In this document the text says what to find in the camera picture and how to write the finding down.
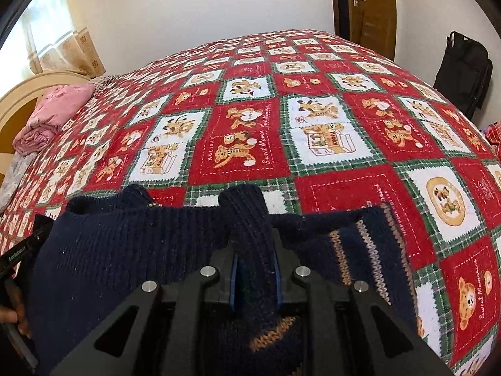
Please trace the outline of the person's left hand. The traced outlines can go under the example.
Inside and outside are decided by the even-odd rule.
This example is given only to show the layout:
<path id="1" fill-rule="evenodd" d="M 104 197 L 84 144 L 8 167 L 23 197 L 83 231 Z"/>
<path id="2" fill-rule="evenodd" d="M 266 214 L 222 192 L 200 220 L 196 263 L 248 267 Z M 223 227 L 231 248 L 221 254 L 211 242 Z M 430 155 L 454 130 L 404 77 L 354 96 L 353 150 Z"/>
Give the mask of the person's left hand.
<path id="1" fill-rule="evenodd" d="M 10 306 L 1 306 L 1 324 L 10 323 L 16 325 L 19 332 L 30 339 L 32 335 L 31 327 L 26 316 L 25 304 L 22 300 L 20 289 L 14 284 L 13 280 L 8 280 L 4 288 L 7 292 Z"/>

